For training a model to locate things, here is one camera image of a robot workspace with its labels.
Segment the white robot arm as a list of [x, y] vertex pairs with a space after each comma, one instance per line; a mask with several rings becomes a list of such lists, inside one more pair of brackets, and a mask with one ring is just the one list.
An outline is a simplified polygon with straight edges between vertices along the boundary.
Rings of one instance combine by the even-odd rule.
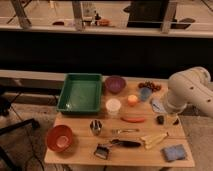
[[208, 87], [210, 81], [211, 75], [203, 67], [172, 74], [168, 79], [168, 91], [162, 96], [164, 123], [172, 125], [188, 104], [213, 118], [213, 90]]

